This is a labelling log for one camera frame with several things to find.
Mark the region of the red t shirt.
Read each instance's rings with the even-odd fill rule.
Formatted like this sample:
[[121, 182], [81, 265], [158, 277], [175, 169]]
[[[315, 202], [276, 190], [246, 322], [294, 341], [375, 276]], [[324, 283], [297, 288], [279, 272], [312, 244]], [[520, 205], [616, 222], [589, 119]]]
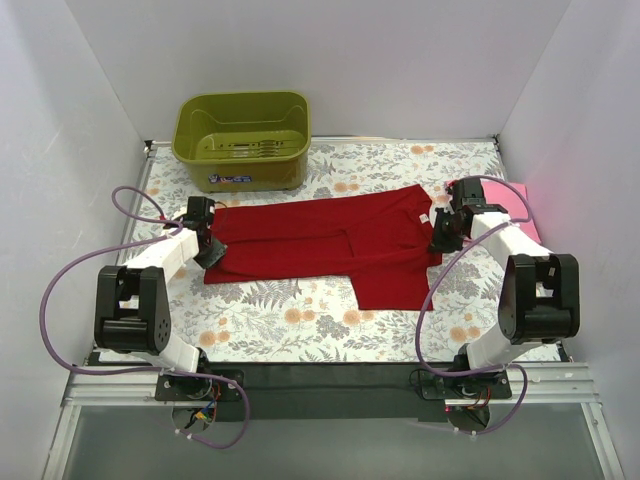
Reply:
[[432, 202], [419, 185], [343, 198], [229, 209], [216, 236], [227, 247], [209, 285], [343, 276], [362, 310], [418, 311], [427, 271]]

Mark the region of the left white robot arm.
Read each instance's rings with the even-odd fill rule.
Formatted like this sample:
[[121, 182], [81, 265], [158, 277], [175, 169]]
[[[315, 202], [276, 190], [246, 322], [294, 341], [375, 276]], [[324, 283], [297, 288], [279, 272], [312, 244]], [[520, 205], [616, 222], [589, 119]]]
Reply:
[[177, 216], [180, 232], [122, 266], [102, 268], [97, 279], [97, 346], [133, 355], [166, 372], [182, 371], [178, 387], [193, 400], [211, 392], [213, 377], [204, 352], [172, 332], [167, 285], [189, 261], [207, 270], [226, 254], [227, 246], [212, 233], [214, 219], [214, 200], [190, 197]]

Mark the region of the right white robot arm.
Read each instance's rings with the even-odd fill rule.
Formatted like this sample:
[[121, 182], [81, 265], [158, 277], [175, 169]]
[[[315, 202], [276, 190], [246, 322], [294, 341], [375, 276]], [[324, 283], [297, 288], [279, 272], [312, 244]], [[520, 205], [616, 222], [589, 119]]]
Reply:
[[450, 201], [436, 208], [430, 249], [460, 260], [483, 247], [504, 271], [497, 322], [466, 345], [450, 370], [431, 374], [452, 378], [454, 389], [475, 397], [494, 375], [544, 344], [577, 335], [580, 327], [579, 264], [571, 254], [557, 254], [527, 235], [522, 227], [533, 219], [530, 209], [514, 218], [508, 209], [486, 199], [484, 175], [451, 181]]

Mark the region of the floral table mat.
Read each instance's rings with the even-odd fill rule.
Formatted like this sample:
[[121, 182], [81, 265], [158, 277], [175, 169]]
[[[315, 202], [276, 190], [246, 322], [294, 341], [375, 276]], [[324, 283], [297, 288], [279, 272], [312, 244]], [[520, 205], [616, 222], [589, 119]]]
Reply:
[[[506, 176], [491, 142], [427, 143], [315, 141], [307, 178], [282, 192], [216, 196], [216, 220], [234, 207], [341, 198], [418, 184], [439, 202], [456, 178]], [[450, 271], [431, 268], [438, 280], [434, 308], [362, 311], [345, 277], [208, 285], [203, 270], [184, 265], [169, 284], [173, 331], [204, 349], [213, 361], [404, 362], [423, 356], [448, 361], [497, 319], [503, 272], [483, 248]]]

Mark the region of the olive green plastic bin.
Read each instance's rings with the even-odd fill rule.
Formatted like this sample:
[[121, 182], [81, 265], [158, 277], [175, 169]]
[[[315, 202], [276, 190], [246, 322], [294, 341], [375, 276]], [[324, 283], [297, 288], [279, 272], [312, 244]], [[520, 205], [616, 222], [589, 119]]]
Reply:
[[180, 108], [172, 153], [205, 193], [293, 190], [307, 178], [311, 113], [294, 91], [211, 93]]

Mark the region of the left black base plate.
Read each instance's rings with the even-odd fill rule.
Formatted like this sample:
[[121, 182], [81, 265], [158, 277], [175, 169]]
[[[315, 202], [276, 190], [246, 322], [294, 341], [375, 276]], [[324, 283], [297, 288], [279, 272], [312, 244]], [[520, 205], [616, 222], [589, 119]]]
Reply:
[[156, 401], [164, 402], [209, 401], [214, 398], [236, 402], [241, 400], [241, 395], [235, 387], [223, 381], [175, 374], [160, 375], [154, 394]]

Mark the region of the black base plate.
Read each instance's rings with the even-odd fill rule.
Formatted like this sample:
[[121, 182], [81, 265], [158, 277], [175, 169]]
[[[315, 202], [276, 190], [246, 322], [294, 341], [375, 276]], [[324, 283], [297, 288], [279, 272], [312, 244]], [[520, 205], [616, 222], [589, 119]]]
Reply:
[[236, 402], [241, 400], [241, 395], [235, 387], [223, 381], [175, 374], [160, 375], [154, 394], [156, 401], [164, 402], [209, 401], [214, 398]]
[[505, 372], [450, 378], [434, 375], [424, 369], [414, 369], [408, 380], [423, 400], [505, 400], [512, 396]]

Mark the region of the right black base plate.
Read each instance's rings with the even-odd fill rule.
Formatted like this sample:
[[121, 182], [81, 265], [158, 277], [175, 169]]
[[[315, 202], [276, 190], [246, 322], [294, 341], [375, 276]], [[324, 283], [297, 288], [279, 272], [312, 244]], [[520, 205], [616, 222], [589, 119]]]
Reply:
[[424, 369], [414, 369], [408, 380], [423, 400], [505, 400], [512, 396], [505, 372], [450, 378], [434, 375]]

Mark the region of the aluminium frame rail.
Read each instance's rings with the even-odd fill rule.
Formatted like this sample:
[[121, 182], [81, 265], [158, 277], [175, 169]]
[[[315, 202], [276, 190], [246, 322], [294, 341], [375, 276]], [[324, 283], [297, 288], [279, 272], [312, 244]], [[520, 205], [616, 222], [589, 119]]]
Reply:
[[412, 363], [227, 363], [250, 398], [195, 403], [151, 373], [74, 376], [48, 479], [621, 479], [587, 366], [530, 363], [475, 411]]

